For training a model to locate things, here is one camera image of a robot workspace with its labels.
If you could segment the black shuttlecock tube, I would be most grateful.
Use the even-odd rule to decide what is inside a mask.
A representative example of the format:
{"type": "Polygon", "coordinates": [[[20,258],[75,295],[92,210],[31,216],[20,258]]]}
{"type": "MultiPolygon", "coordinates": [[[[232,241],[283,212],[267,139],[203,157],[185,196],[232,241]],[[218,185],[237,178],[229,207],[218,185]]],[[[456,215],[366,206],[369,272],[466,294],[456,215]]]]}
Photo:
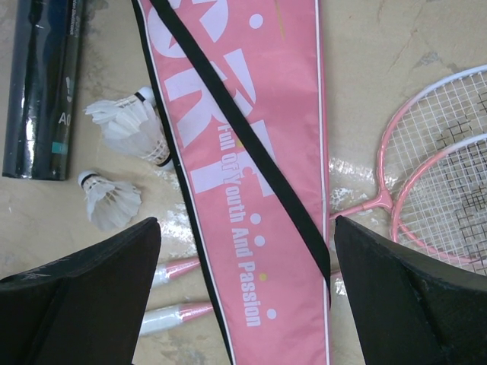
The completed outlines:
{"type": "Polygon", "coordinates": [[[2,174],[63,181],[85,3],[19,1],[2,174]]]}

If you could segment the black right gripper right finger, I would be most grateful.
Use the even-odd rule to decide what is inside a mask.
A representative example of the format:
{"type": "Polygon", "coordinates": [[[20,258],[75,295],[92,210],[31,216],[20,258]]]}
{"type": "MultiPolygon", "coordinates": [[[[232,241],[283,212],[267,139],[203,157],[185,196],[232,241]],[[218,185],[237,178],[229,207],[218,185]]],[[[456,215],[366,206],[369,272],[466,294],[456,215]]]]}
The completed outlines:
{"type": "Polygon", "coordinates": [[[367,364],[484,364],[486,278],[348,217],[335,244],[367,364]]]}

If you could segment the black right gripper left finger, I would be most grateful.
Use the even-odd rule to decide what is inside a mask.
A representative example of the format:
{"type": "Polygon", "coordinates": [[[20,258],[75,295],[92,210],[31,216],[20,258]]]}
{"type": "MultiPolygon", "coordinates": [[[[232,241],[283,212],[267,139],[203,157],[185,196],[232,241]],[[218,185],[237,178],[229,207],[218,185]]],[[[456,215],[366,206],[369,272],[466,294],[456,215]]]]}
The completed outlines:
{"type": "Polygon", "coordinates": [[[161,248],[154,217],[1,280],[3,364],[131,364],[161,248]]]}

